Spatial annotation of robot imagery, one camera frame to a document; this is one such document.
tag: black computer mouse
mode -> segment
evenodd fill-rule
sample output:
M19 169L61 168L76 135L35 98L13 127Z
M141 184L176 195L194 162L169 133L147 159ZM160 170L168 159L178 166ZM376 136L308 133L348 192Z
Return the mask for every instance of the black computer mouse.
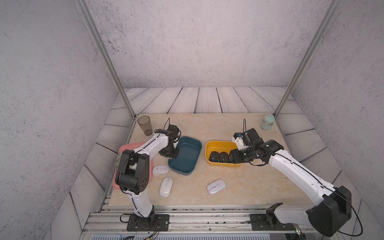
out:
M221 152L220 153L220 160L219 160L219 162L229 162L229 160L228 160L228 153Z
M211 162L218 162L220 159L220 154L218 152L213 151L211 155L209 156L209 160Z

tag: blue cap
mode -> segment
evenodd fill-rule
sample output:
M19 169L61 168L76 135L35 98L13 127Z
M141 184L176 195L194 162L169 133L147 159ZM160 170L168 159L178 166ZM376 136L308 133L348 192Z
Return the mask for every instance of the blue cap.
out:
M271 123L273 123L273 122L275 121L275 116L273 116L272 114L266 115L266 116L264 117L264 121L265 121L266 123L271 124Z

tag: metal rail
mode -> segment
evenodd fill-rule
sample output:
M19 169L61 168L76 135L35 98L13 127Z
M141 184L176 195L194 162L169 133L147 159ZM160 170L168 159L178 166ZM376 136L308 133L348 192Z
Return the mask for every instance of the metal rail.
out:
M76 4L79 8L79 11L81 12L81 15L83 16L84 22L88 27L89 32L91 33L91 36L93 40L95 41L95 44L97 48L99 49L100 55L103 58L103 61L105 65L107 66L107 69L109 71L109 74L111 75L111 78L113 82L115 83L115 86L122 98L122 101L124 102L124 105L127 107L129 114L131 115L132 119L135 118L135 113L133 112L132 106L129 103L129 100L127 98L127 95L125 94L124 88L121 85L121 82L119 80L118 74L116 73L115 68L113 67L112 61L108 55L107 50L105 49L105 46L101 40L100 34L97 31L97 28L94 24L94 21L91 17L91 14L88 10L88 7L84 0L76 0Z
M316 33L314 34L310 45L308 46L307 51L305 52L303 58L301 59L301 62L299 66L296 69L295 74L293 75L291 81L289 82L284 95L279 103L279 105L276 108L275 113L273 114L275 118L281 113L285 103L287 102L289 96L293 92L293 89L295 88L297 82L299 81L302 73L304 72L305 68L307 67L309 61L311 60L311 57L313 56L316 47L319 45L321 39L323 38L328 26L330 25L333 17L336 15L337 10L339 9L341 3L343 0L332 0L331 4L328 7L327 12L325 13L325 16L323 20L321 21Z

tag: yellow plastic tray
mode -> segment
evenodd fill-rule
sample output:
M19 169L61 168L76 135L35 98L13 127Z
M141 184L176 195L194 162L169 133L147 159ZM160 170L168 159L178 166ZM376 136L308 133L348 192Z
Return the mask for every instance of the yellow plastic tray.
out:
M229 154L229 152L232 149L237 149L237 146L234 142L229 141L209 141L207 142L207 145L205 146L205 159L207 160L207 163L212 166L220 166L220 167L240 167L242 163L239 164L233 164L233 163L225 163L225 162L211 162L209 160L209 156L213 151L216 151L218 153L226 152Z

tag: robotic arm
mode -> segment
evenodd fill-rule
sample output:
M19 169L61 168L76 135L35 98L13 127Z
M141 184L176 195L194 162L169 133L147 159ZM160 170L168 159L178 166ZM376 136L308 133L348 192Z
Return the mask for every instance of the robotic arm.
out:
M295 223L313 226L319 233L331 237L350 218L351 192L341 186L321 179L300 162L294 159L283 146L274 140L264 142L254 128L243 133L235 133L232 141L238 149L230 152L229 159L233 163L251 162L261 159L263 166L270 164L294 182L314 203L308 205L275 204L270 214L271 222Z
M123 193L129 195L134 206L134 214L130 216L127 227L128 231L149 230L154 227L154 208L145 190L149 181L149 161L157 153L167 158L176 158L179 152L176 148L180 138L179 133L181 134L177 126L169 125L167 130L155 130L154 136L143 146L122 152L115 182ZM229 154L229 160L232 163L239 164L261 159L264 164L257 166L270 164L278 169L314 204L314 207L313 205L275 204L267 210L267 219L270 220L271 225L279 221L313 226L321 234L330 237L351 218L351 207L346 203L346 200L351 203L351 192L344 186L336 188L312 173L276 141L264 142L254 128L243 133L235 133L232 141L238 147L231 150Z
M176 158L179 149L180 130L175 125L169 125L167 130L157 129L153 137L141 147L134 150L125 150L121 153L115 183L120 186L123 193L129 195L134 213L143 221L143 224L153 223L154 209L145 191L149 182L149 161L157 154Z

